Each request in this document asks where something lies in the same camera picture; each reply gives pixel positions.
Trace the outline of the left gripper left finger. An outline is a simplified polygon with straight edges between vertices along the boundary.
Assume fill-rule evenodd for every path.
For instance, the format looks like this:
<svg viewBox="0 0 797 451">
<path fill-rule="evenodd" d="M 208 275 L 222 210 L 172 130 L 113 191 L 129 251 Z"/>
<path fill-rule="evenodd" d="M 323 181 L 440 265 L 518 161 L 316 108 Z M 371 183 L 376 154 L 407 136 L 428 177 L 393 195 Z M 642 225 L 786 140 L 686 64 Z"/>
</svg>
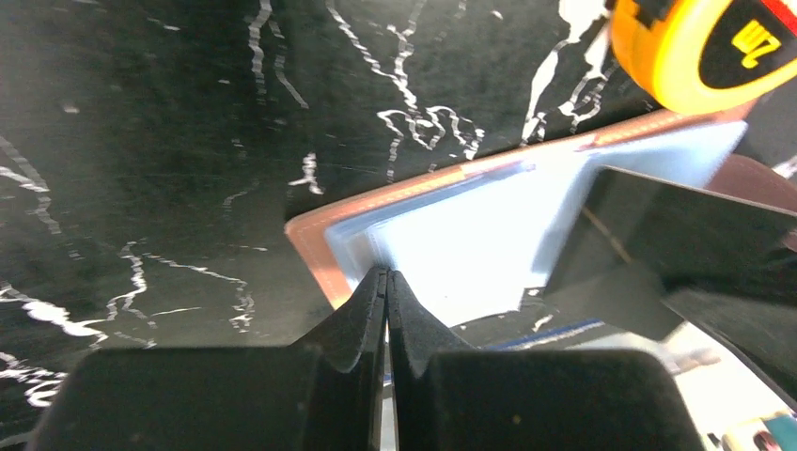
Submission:
<svg viewBox="0 0 797 451">
<path fill-rule="evenodd" d="M 316 349 L 337 372 L 383 364 L 388 270 L 374 267 L 331 316 L 297 339 L 295 349 Z"/>
</svg>

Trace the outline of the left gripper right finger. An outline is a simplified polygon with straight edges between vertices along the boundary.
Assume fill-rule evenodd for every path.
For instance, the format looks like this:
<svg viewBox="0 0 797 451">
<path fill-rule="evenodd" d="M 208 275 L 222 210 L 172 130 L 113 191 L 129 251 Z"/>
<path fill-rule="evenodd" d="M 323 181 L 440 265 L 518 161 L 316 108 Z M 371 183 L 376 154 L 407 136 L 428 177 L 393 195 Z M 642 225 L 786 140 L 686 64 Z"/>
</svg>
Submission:
<svg viewBox="0 0 797 451">
<path fill-rule="evenodd" d="M 434 355 L 474 349 L 418 301 L 401 272 L 388 272 L 385 295 L 394 377 L 421 377 Z"/>
</svg>

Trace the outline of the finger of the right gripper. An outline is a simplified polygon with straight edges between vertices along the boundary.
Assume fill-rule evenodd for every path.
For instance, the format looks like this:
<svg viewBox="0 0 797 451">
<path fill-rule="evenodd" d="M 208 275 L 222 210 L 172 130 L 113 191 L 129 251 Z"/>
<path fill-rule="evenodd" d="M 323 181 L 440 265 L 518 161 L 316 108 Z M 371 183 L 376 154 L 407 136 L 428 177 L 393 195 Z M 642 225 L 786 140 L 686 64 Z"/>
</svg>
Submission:
<svg viewBox="0 0 797 451">
<path fill-rule="evenodd" d="M 663 304 L 728 349 L 796 409 L 796 253 L 726 274 L 665 278 Z"/>
</svg>

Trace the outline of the pink leather card holder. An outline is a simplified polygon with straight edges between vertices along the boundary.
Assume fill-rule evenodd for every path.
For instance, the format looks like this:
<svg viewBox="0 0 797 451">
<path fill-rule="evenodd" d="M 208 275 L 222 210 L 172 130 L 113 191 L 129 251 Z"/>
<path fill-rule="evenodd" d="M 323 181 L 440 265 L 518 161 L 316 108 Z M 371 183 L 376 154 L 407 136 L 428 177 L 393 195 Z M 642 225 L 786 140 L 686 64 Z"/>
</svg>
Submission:
<svg viewBox="0 0 797 451">
<path fill-rule="evenodd" d="M 401 272 L 447 326 L 503 314 L 524 289 L 546 287 L 603 167 L 774 207 L 709 187 L 746 132 L 745 114 L 648 113 L 344 198 L 288 220 L 285 232 L 334 309 L 382 267 Z"/>
</svg>

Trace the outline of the black credit card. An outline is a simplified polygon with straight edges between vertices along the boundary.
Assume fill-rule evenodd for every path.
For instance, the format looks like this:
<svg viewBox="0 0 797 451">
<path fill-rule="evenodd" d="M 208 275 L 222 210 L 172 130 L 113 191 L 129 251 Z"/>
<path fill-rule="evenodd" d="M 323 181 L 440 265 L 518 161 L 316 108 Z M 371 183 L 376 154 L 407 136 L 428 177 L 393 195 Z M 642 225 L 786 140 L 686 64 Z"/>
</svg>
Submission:
<svg viewBox="0 0 797 451">
<path fill-rule="evenodd" d="M 796 215 L 726 194 L 603 167 L 543 290 L 564 313 L 662 341 L 682 323 L 664 304 L 690 282 L 747 275 Z"/>
</svg>

